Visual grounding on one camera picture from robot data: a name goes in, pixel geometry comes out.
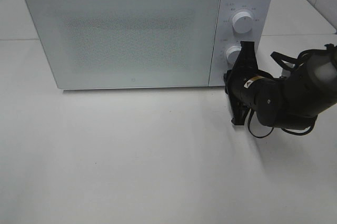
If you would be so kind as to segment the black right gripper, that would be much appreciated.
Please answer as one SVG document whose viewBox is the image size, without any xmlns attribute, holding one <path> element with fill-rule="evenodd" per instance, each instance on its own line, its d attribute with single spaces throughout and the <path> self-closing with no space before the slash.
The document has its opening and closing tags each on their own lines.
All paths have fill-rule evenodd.
<svg viewBox="0 0 337 224">
<path fill-rule="evenodd" d="M 229 97 L 232 119 L 235 126 L 243 126 L 250 108 L 257 107 L 257 95 L 262 88 L 259 82 L 273 76 L 259 69 L 255 43 L 241 41 L 241 50 L 232 69 L 224 75 L 225 91 Z"/>
</svg>

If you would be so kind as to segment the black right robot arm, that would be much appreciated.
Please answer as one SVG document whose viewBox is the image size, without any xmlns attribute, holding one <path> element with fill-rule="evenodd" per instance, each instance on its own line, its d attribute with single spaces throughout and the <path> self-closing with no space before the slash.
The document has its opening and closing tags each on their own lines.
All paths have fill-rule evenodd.
<svg viewBox="0 0 337 224">
<path fill-rule="evenodd" d="M 273 52 L 271 58 L 289 75 L 279 78 L 258 68 L 254 42 L 242 41 L 232 69 L 224 76 L 232 123 L 244 125 L 248 111 L 271 128 L 304 130 L 336 104 L 336 46 L 311 49 L 293 58 Z"/>
</svg>

